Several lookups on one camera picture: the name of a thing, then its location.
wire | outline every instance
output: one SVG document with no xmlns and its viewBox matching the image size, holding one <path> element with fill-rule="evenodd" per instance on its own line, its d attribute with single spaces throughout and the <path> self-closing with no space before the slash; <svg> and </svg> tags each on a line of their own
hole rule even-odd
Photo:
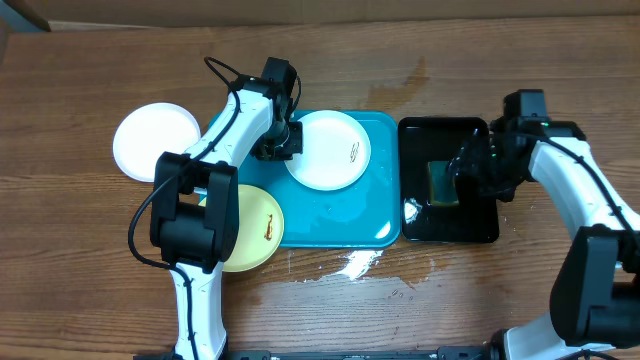
<svg viewBox="0 0 640 360">
<path fill-rule="evenodd" d="M 599 359 L 604 359 L 604 360 L 618 360 L 618 358 L 614 356 L 601 353 L 598 351 L 593 351 L 593 350 L 581 350 L 569 356 L 562 357 L 560 358 L 560 360 L 577 360 L 577 359 L 580 359 L 581 357 L 585 358 L 586 360 L 590 360 L 592 356 Z"/>
<path fill-rule="evenodd" d="M 300 94 L 302 94 L 302 83 L 300 82 L 300 76 L 296 74 L 296 80 L 298 81 L 298 96 L 296 96 L 296 101 L 293 102 L 293 106 L 291 107 L 291 113 L 296 111 L 298 108 L 298 101 L 300 101 Z"/>
<path fill-rule="evenodd" d="M 197 350 L 197 347 L 196 347 L 195 333 L 193 332 L 193 319 L 192 319 L 193 318 L 193 316 L 192 316 L 193 301 L 192 301 L 192 298 L 191 298 L 192 297 L 192 294 L 191 294 L 191 280 L 189 279 L 189 276 L 187 275 L 187 273 L 184 272 L 184 270 L 178 268 L 175 264 L 167 264 L 167 263 L 163 263 L 163 262 L 159 262 L 159 261 L 154 261 L 154 260 L 147 259 L 144 256 L 142 256 L 138 252 L 138 250 L 136 249 L 135 242 L 134 242 L 134 233 L 135 233 L 135 230 L 136 230 L 136 226 L 138 225 L 138 221 L 142 217 L 142 214 L 147 209 L 149 204 L 151 204 L 153 199 L 158 195 L 158 193 L 160 193 L 160 191 L 162 189 L 164 189 L 167 186 L 167 184 L 169 184 L 171 181 L 174 181 L 176 179 L 179 180 L 180 176 L 182 176 L 185 172 L 187 172 L 187 170 L 189 170 L 195 163 L 197 163 L 202 158 L 204 158 L 207 154 L 209 154 L 209 152 L 213 151 L 215 149 L 216 145 L 220 142 L 220 139 L 222 139 L 222 137 L 224 137 L 224 135 L 227 133 L 229 128 L 231 128 L 231 126 L 235 122 L 236 118 L 238 117 L 238 114 L 240 113 L 240 97 L 238 96 L 237 91 L 232 88 L 231 83 L 211 64 L 211 62 L 224 67 L 225 69 L 231 71 L 232 73 L 234 73 L 236 75 L 240 75 L 240 73 L 238 71 L 236 71 L 235 69 L 231 68 L 229 65 L 227 65 L 227 64 L 225 64 L 225 63 L 223 63 L 223 62 L 221 62 L 221 61 L 219 61 L 217 59 L 214 59 L 212 57 L 205 57 L 204 58 L 204 62 L 205 62 L 205 64 L 207 64 L 209 69 L 211 69 L 211 71 L 213 71 L 220 78 L 220 80 L 222 80 L 222 82 L 224 82 L 224 84 L 227 86 L 227 88 L 229 88 L 229 91 L 233 94 L 233 97 L 234 97 L 234 99 L 236 101 L 236 107 L 233 110 L 233 114 L 231 115 L 231 119 L 229 119 L 227 124 L 220 131 L 220 133 L 211 142 L 209 142 L 209 144 L 207 145 L 206 148 L 204 148 L 204 150 L 202 150 L 195 157 L 191 158 L 186 164 L 184 164 L 180 168 L 180 170 L 178 170 L 178 172 L 176 174 L 170 176 L 167 180 L 165 180 L 162 184 L 160 184 L 157 188 L 155 188 L 153 190 L 153 192 L 151 192 L 151 194 L 149 194 L 149 196 L 147 196 L 147 198 L 142 202 L 142 204 L 140 204 L 140 207 L 138 208 L 136 213 L 133 215 L 133 218 L 131 219 L 131 223 L 129 224 L 129 232 L 128 232 L 128 239 L 127 239 L 128 240 L 128 244 L 129 244 L 129 250 L 131 251 L 131 254 L 133 254 L 133 256 L 138 261 L 140 261 L 143 264 L 146 264 L 146 265 L 149 265 L 149 266 L 153 266 L 153 267 L 157 267 L 157 268 L 160 268 L 160 269 L 172 270 L 172 271 L 176 272 L 177 274 L 179 274 L 182 277 L 182 279 L 184 280 L 184 286 L 185 286 L 185 289 L 187 291 L 187 332 L 189 333 L 189 342 L 191 343 L 191 350 L 193 351 L 194 360 L 198 360 L 198 350 Z"/>
<path fill-rule="evenodd" d="M 216 59 L 216 58 L 212 58 L 211 56 L 205 56 L 204 58 L 204 62 L 207 63 L 207 66 L 209 67 L 209 69 L 211 69 L 211 71 L 213 71 L 216 74 L 219 74 L 218 71 L 210 64 L 210 62 L 213 62 L 215 64 L 218 64 L 220 66 L 222 66 L 223 68 L 231 71 L 232 73 L 234 73 L 236 76 L 240 76 L 240 72 L 238 72 L 236 69 L 232 68 L 231 66 L 223 63 L 222 61 Z M 225 81 L 226 79 L 224 78 L 224 76 L 222 75 L 218 75 L 222 78 L 222 81 Z"/>
<path fill-rule="evenodd" d="M 622 214 L 622 208 L 616 204 L 615 200 L 613 200 L 611 193 L 609 193 L 609 190 L 607 189 L 605 184 L 602 182 L 602 179 L 600 178 L 600 176 L 598 176 L 595 170 L 593 170 L 593 168 L 589 164 L 587 164 L 587 162 L 584 160 L 584 157 L 576 155 L 573 151 L 567 149 L 566 147 L 558 144 L 557 142 L 551 140 L 546 136 L 538 136 L 538 135 L 524 134 L 524 133 L 514 133 L 513 135 L 522 136 L 524 138 L 547 143 L 557 148 L 558 150 L 564 152 L 570 158 L 572 158 L 575 162 L 582 165 L 582 167 L 587 171 L 587 173 L 591 176 L 593 181 L 596 183 L 598 190 L 600 190 L 600 192 L 602 193 L 602 196 L 607 201 L 607 205 L 609 205 L 609 207 L 611 208 L 611 212 L 613 213 L 613 215 L 616 217 L 616 219 L 618 220 L 620 225 L 622 225 L 625 231 L 627 231 L 631 236 L 631 238 L 635 241 L 636 247 L 640 249 L 640 238 L 638 238 L 635 231 L 633 230 L 633 227 L 631 227 L 631 224 L 629 224 L 627 219 Z"/>
</svg>

wood grain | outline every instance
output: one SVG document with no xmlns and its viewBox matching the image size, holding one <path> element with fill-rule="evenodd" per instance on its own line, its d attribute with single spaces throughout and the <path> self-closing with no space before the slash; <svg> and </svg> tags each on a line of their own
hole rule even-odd
<svg viewBox="0 0 640 360">
<path fill-rule="evenodd" d="M 638 0 L 5 0 L 49 21 L 156 27 L 638 15 Z"/>
<path fill-rule="evenodd" d="M 11 32 L 9 25 L 3 19 L 0 19 L 0 64 L 2 64 L 4 51 L 7 48 L 7 41 L 9 40 L 9 33 Z"/>
<path fill-rule="evenodd" d="M 550 115 L 579 124 L 637 209 L 639 31 L 639 18 L 607 17 L 11 35 L 0 69 L 0 357 L 125 359 L 175 343 L 169 275 L 137 263 L 125 240 L 151 187 L 120 173 L 111 141 L 129 112 L 156 101 L 204 128 L 226 96 L 203 56 L 251 74 L 268 56 L 289 59 L 300 108 L 397 120 L 491 120 L 506 94 L 545 89 Z M 362 253 L 349 250 L 281 249 L 225 275 L 231 348 L 428 349 L 523 324 L 547 310 L 570 241 L 537 184 L 499 214 L 494 244 L 400 238 L 354 280 L 344 268 Z M 147 227 L 137 243 L 157 256 Z"/>
</svg>

water spill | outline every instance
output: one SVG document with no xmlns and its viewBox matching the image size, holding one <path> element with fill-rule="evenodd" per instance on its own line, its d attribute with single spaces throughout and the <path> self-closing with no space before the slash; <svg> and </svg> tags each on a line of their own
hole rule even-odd
<svg viewBox="0 0 640 360">
<path fill-rule="evenodd" d="M 369 89 L 364 109 L 391 110 L 413 100 L 429 81 L 427 61 L 424 56 L 404 84 L 400 86 L 374 86 Z"/>
<path fill-rule="evenodd" d="M 416 221 L 420 211 L 422 210 L 422 205 L 418 204 L 416 199 L 411 198 L 405 200 L 404 202 L 404 220 L 407 224 L 411 224 Z"/>
<path fill-rule="evenodd" d="M 452 262 L 450 258 L 430 255 L 419 248 L 424 244 L 401 242 L 398 248 L 387 249 L 379 260 L 378 266 L 372 268 L 370 277 L 399 277 L 410 289 L 417 291 L 416 286 L 429 280 L 432 272 L 446 269 Z"/>
<path fill-rule="evenodd" d="M 382 250 L 356 250 L 347 256 L 347 266 L 336 274 L 347 275 L 350 280 L 356 280 L 367 273 L 373 261 L 380 257 L 382 252 Z"/>
</svg>

sponge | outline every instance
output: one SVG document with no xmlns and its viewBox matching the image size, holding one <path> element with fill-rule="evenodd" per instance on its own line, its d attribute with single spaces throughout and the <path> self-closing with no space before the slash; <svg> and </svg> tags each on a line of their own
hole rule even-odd
<svg viewBox="0 0 640 360">
<path fill-rule="evenodd" d="M 427 163 L 429 179 L 429 204 L 432 206 L 457 206 L 458 194 L 453 176 L 447 169 L 448 161 L 431 161 Z"/>
</svg>

teal tray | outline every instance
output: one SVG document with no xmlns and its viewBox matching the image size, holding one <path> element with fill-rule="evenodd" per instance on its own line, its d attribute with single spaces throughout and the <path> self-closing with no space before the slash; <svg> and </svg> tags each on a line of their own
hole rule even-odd
<svg viewBox="0 0 640 360">
<path fill-rule="evenodd" d="M 292 120 L 311 112 L 296 111 Z M 397 125 L 382 112 L 343 112 L 364 127 L 371 142 L 369 166 L 350 186 L 336 191 L 310 189 L 289 174 L 284 162 L 258 161 L 253 156 L 238 171 L 240 184 L 259 187 L 280 204 L 281 247 L 382 248 L 400 234 Z"/>
</svg>

